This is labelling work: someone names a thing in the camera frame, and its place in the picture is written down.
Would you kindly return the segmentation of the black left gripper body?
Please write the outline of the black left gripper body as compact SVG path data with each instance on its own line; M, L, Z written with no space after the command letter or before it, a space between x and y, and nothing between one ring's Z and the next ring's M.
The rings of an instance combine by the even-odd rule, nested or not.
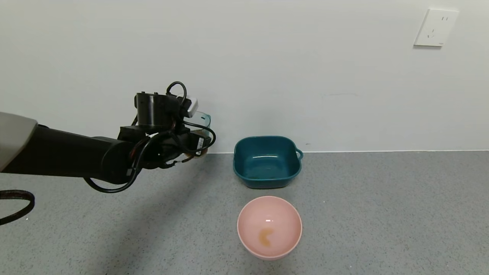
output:
M172 155L179 157L182 154L194 155L196 158L207 153L211 138L204 132L188 132L169 137L164 140L164 149Z

